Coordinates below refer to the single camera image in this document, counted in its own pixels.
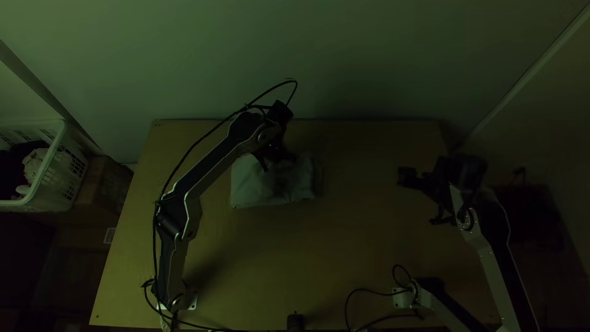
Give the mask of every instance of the white laundry basket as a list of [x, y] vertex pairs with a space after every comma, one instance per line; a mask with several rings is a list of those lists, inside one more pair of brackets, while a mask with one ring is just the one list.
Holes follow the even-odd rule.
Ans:
[[18, 200], [0, 200], [0, 211], [43, 212], [71, 208], [88, 161], [63, 120], [0, 124], [0, 148], [44, 140], [49, 150], [29, 193]]

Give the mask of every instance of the wooden table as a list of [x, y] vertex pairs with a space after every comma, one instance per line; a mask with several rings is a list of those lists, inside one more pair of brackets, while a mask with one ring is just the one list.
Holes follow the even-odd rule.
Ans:
[[[91, 324], [159, 327], [140, 285], [154, 275], [153, 203], [186, 149], [215, 121], [156, 121], [141, 152], [96, 295]], [[184, 174], [225, 136], [222, 127], [197, 146]], [[230, 208], [230, 171], [202, 196], [203, 218], [189, 247], [184, 278], [201, 289], [192, 323], [243, 330], [284, 330], [295, 310], [309, 329], [343, 329], [344, 300], [357, 287], [391, 291], [391, 267], [440, 277], [476, 318], [498, 321], [475, 252], [457, 230], [431, 226], [436, 205], [396, 185], [402, 165], [430, 171], [445, 154], [435, 122], [291, 121], [286, 145], [309, 152], [323, 168], [317, 200], [278, 207]], [[401, 313], [390, 298], [351, 300], [353, 327]], [[383, 327], [436, 326], [398, 318]]]

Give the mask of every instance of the cloth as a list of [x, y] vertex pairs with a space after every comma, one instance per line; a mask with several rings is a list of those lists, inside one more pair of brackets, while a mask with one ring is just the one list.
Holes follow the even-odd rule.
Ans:
[[232, 166], [231, 204], [234, 208], [280, 205], [314, 199], [317, 165], [312, 157], [269, 163], [268, 172], [252, 155]]

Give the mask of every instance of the white wall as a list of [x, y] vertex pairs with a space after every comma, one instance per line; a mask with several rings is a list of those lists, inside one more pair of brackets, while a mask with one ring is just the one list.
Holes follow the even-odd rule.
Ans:
[[153, 119], [222, 118], [285, 77], [301, 83], [297, 117], [435, 118], [465, 134], [587, 2], [3, 0], [0, 36], [134, 162]]
[[516, 90], [464, 151], [547, 183], [590, 275], [590, 8]]
[[0, 121], [62, 117], [0, 61]]

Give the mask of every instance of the black cable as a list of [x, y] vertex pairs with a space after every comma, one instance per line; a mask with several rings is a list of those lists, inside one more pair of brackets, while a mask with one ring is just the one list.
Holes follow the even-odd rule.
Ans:
[[[154, 307], [154, 305], [152, 304], [152, 302], [149, 301], [149, 298], [148, 298], [148, 286], [149, 285], [150, 285], [150, 283], [148, 283], [147, 285], [144, 283], [144, 285], [141, 286], [143, 288], [143, 295], [146, 298], [146, 302], [147, 302], [147, 304], [149, 304], [149, 307], [153, 311], [155, 311], [157, 314], [159, 314], [158, 309], [156, 309]], [[161, 314], [161, 316], [163, 318], [169, 319], [171, 322], [177, 322], [177, 323], [180, 323], [180, 324], [184, 324], [184, 325], [187, 325], [187, 326], [192, 326], [194, 328], [200, 328], [200, 329], [203, 329], [203, 330], [213, 330], [213, 331], [222, 331], [222, 332], [238, 332], [239, 331], [239, 330], [232, 330], [232, 329], [229, 329], [229, 328], [227, 328], [227, 329], [223, 329], [223, 328], [212, 328], [212, 327], [208, 327], [208, 326], [197, 325], [197, 324], [185, 322], [184, 320], [180, 320], [180, 319], [178, 319], [176, 317], [170, 317], [170, 316], [165, 315], [165, 314]]]
[[258, 96], [258, 97], [256, 97], [256, 98], [254, 98], [254, 100], [252, 100], [251, 102], [249, 102], [247, 105], [248, 105], [248, 106], [250, 106], [250, 107], [252, 107], [252, 105], [254, 105], [254, 103], [255, 103], [255, 102], [257, 102], [258, 100], [260, 100], [260, 98], [262, 98], [262, 97], [266, 96], [266, 95], [267, 95], [267, 94], [269, 94], [271, 91], [273, 91], [273, 90], [275, 90], [275, 89], [277, 89], [277, 88], [279, 88], [279, 87], [282, 87], [283, 85], [287, 85], [287, 84], [295, 84], [295, 87], [293, 87], [293, 91], [291, 92], [291, 95], [289, 96], [289, 99], [287, 99], [287, 102], [285, 103], [285, 105], [289, 105], [289, 103], [291, 102], [291, 99], [292, 99], [292, 98], [293, 98], [293, 96], [295, 95], [295, 91], [297, 90], [297, 81], [296, 81], [296, 80], [294, 80], [294, 79], [290, 79], [290, 80], [288, 80], [288, 81], [281, 82], [281, 83], [279, 83], [279, 84], [277, 84], [277, 85], [273, 86], [272, 88], [270, 88], [270, 89], [266, 90], [265, 92], [262, 92], [262, 93], [260, 94], [260, 96]]
[[[293, 87], [293, 91], [291, 92], [291, 95], [289, 96], [289, 99], [286, 102], [286, 105], [289, 105], [289, 102], [291, 101], [291, 99], [295, 95], [295, 91], [297, 90], [297, 81], [294, 80], [294, 79], [281, 82], [281, 83], [279, 83], [279, 84], [271, 87], [270, 89], [266, 90], [265, 92], [262, 92], [258, 97], [254, 98], [251, 102], [245, 104], [244, 107], [242, 107], [241, 109], [239, 109], [236, 112], [233, 112], [228, 117], [226, 117], [225, 119], [223, 119], [220, 123], [216, 124], [211, 130], [209, 130], [206, 134], [204, 134], [201, 138], [199, 138], [197, 141], [195, 141], [195, 143], [193, 143], [190, 146], [190, 148], [184, 153], [184, 155], [180, 159], [180, 161], [176, 164], [176, 167], [172, 170], [172, 172], [170, 173], [170, 176], [166, 179], [166, 182], [164, 183], [164, 186], [162, 187], [162, 191], [160, 192], [158, 201], [154, 205], [154, 214], [152, 216], [152, 254], [153, 254], [153, 259], [154, 259], [154, 279], [153, 279], [153, 282], [154, 283], [157, 283], [157, 276], [158, 276], [158, 260], [157, 260], [156, 239], [155, 239], [156, 225], [157, 225], [156, 214], [158, 212], [159, 202], [162, 199], [162, 196], [164, 196], [164, 193], [166, 192], [166, 188], [170, 184], [170, 181], [172, 180], [172, 178], [174, 177], [174, 175], [176, 174], [176, 172], [178, 171], [178, 169], [180, 168], [180, 166], [182, 166], [182, 164], [184, 163], [184, 161], [186, 160], [186, 158], [188, 157], [188, 155], [191, 153], [191, 151], [195, 148], [195, 146], [197, 146], [199, 143], [201, 143], [201, 141], [203, 141], [205, 138], [209, 137], [209, 135], [211, 135], [215, 130], [217, 130], [218, 128], [220, 128], [223, 123], [225, 123], [226, 121], [228, 121], [229, 119], [231, 119], [235, 115], [240, 114], [240, 113], [243, 113], [243, 112], [249, 110], [250, 108], [257, 108], [257, 109], [259, 109], [262, 112], [263, 116], [266, 117], [266, 113], [262, 110], [262, 106], [259, 106], [259, 105], [253, 106], [254, 103], [257, 102], [258, 100], [260, 100], [260, 98], [266, 96], [271, 91], [273, 91], [273, 90], [275, 90], [275, 89], [277, 89], [277, 88], [279, 88], [279, 87], [281, 87], [283, 85], [286, 85], [286, 84], [295, 84], [295, 86]], [[157, 309], [155, 309], [149, 301], [147, 301], [147, 302], [149, 303], [149, 305], [153, 309], [155, 309], [155, 311], [158, 314], [160, 314], [161, 317], [166, 317], [162, 313], [162, 306], [160, 305], [160, 299], [157, 296], [156, 296], [156, 301], [157, 301], [157, 305], [158, 305], [158, 308]]]
[[399, 265], [399, 264], [395, 264], [392, 268], [391, 268], [391, 276], [393, 277], [393, 281], [401, 288], [407, 288], [407, 286], [402, 286], [402, 284], [399, 282], [399, 280], [395, 277], [395, 270], [396, 269], [401, 269], [402, 271], [404, 271], [404, 273], [406, 273], [407, 279], [409, 281], [412, 281], [412, 275], [410, 274], [410, 272], [408, 272], [406, 270], [405, 267]]
[[393, 295], [397, 295], [397, 294], [401, 294], [401, 293], [407, 293], [408, 291], [411, 291], [411, 289], [404, 289], [402, 291], [396, 291], [393, 293], [380, 293], [378, 291], [374, 291], [374, 290], [369, 290], [367, 288], [357, 288], [353, 291], [351, 291], [348, 296], [346, 297], [346, 302], [344, 302], [344, 322], [346, 323], [346, 330], [347, 331], [351, 331], [350, 329], [350, 324], [348, 323], [348, 301], [350, 300], [351, 296], [359, 291], [363, 291], [365, 293], [371, 293], [371, 294], [376, 294], [376, 295], [381, 295], [381, 296], [393, 296]]
[[387, 316], [383, 316], [381, 318], [375, 319], [372, 322], [369, 322], [367, 324], [364, 324], [363, 326], [357, 328], [354, 332], [359, 332], [362, 330], [365, 330], [366, 328], [369, 328], [377, 323], [380, 323], [384, 320], [389, 320], [389, 319], [394, 319], [394, 318], [403, 318], [403, 317], [419, 317], [419, 315], [417, 314], [399, 314], [399, 315], [387, 315]]
[[[399, 280], [395, 277], [395, 270], [396, 269], [401, 269], [402, 271], [404, 271], [404, 273], [407, 275], [407, 279], [412, 283], [412, 285], [414, 286], [414, 288], [412, 289], [412, 287], [408, 287], [408, 286], [404, 286], [402, 285]], [[391, 268], [391, 276], [393, 277], [393, 281], [397, 284], [398, 287], [400, 288], [404, 288], [407, 290], [415, 290], [416, 294], [414, 295], [414, 302], [421, 305], [420, 303], [418, 303], [418, 284], [416, 284], [414, 282], [414, 279], [412, 278], [412, 275], [410, 274], [410, 272], [407, 271], [407, 269], [405, 267], [403, 267], [402, 265], [399, 264], [395, 264], [392, 268]]]

